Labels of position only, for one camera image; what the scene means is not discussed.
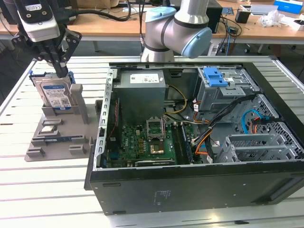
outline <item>yellow wire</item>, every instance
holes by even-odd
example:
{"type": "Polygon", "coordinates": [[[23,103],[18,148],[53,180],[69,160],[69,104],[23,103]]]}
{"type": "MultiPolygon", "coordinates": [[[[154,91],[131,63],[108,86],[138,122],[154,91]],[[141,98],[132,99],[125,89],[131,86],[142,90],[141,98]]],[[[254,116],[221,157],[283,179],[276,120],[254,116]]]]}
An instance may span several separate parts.
{"type": "Polygon", "coordinates": [[[180,112],[184,111],[187,107],[187,99],[186,99],[185,95],[178,88],[176,88],[175,86],[169,85],[169,87],[172,87],[172,88],[176,89],[182,95],[182,97],[185,100],[185,104],[182,107],[182,109],[180,109],[180,110],[177,110],[177,111],[174,111],[174,112],[164,112],[164,114],[177,114],[177,113],[180,113],[180,112]]]}

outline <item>white sticker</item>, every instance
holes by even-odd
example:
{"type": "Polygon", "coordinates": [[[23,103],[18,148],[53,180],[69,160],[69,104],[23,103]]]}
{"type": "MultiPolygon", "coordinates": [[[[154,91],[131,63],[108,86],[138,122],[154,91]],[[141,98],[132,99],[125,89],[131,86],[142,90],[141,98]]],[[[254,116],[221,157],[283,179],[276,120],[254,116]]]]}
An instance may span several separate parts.
{"type": "Polygon", "coordinates": [[[42,6],[41,4],[35,4],[35,5],[30,5],[30,6],[25,6],[27,11],[35,11],[35,10],[41,10],[42,6]]]}
{"type": "Polygon", "coordinates": [[[215,141],[214,144],[216,144],[217,146],[220,146],[219,141],[215,141]]]}
{"type": "Polygon", "coordinates": [[[68,97],[64,94],[65,87],[63,85],[45,85],[43,91],[48,98],[51,106],[58,110],[66,110],[71,108],[68,97]]]}
{"type": "Polygon", "coordinates": [[[198,112],[198,111],[199,111],[199,105],[198,105],[198,104],[195,104],[193,107],[194,107],[194,111],[195,111],[195,112],[198,112]]]}
{"type": "Polygon", "coordinates": [[[224,80],[226,82],[234,82],[233,78],[231,78],[231,77],[225,77],[224,80]]]}
{"type": "Polygon", "coordinates": [[[212,163],[213,163],[213,159],[212,159],[212,158],[210,158],[210,156],[209,156],[209,155],[207,156],[207,161],[208,161],[210,164],[212,164],[212,163]]]}
{"type": "Polygon", "coordinates": [[[132,74],[130,83],[159,83],[158,74],[132,74]]]}

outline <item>floor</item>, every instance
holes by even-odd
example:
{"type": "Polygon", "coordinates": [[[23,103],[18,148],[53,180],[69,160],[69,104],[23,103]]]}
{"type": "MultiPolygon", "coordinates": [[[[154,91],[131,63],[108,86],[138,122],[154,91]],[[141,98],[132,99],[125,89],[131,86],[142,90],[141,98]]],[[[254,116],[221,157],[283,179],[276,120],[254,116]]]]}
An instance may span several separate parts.
{"type": "MultiPolygon", "coordinates": [[[[140,53],[139,42],[99,42],[99,52],[95,52],[92,41],[82,41],[73,56],[137,56],[140,53]]],[[[245,44],[237,44],[232,55],[259,55],[257,53],[259,45],[250,45],[250,53],[244,50],[248,48],[245,44]]],[[[264,45],[262,55],[272,55],[272,52],[264,45]]],[[[31,62],[32,57],[24,51],[16,48],[8,51],[3,48],[0,42],[0,104],[14,87],[17,80],[24,73],[26,67],[31,62]]],[[[297,45],[292,49],[291,45],[282,45],[281,62],[296,76],[299,75],[304,66],[304,46],[297,45]]],[[[304,72],[300,75],[304,81],[304,72]]]]}

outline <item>blue cable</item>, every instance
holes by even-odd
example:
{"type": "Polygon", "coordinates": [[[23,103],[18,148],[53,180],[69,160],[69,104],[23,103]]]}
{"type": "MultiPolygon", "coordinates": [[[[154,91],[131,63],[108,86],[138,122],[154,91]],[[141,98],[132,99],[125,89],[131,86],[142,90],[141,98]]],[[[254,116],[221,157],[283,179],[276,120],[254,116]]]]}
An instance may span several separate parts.
{"type": "Polygon", "coordinates": [[[258,117],[260,117],[260,118],[263,118],[263,115],[261,114],[261,113],[259,113],[257,110],[255,110],[255,109],[250,109],[250,110],[248,110],[247,112],[245,112],[244,114],[243,114],[243,116],[242,116],[242,127],[243,127],[243,130],[244,130],[244,133],[245,134],[248,134],[248,131],[247,131],[247,128],[246,128],[246,123],[245,123],[245,117],[246,117],[246,115],[248,114],[248,113],[250,113],[250,112],[254,112],[254,113],[256,113],[257,115],[258,115],[258,117]]]}
{"type": "Polygon", "coordinates": [[[228,46],[227,46],[226,56],[228,54],[229,45],[230,45],[230,28],[229,27],[228,27],[228,32],[229,32],[229,37],[228,37],[228,46]]]}

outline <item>power supply label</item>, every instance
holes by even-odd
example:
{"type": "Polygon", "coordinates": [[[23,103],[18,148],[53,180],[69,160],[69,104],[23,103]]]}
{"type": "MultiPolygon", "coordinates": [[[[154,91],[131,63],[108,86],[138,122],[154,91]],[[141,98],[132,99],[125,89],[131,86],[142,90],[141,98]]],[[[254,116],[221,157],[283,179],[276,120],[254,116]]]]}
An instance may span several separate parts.
{"type": "Polygon", "coordinates": [[[63,85],[45,85],[43,91],[51,106],[56,110],[71,109],[71,103],[65,95],[65,87],[63,85]]]}
{"type": "Polygon", "coordinates": [[[130,83],[159,83],[158,74],[131,74],[130,83]]]}

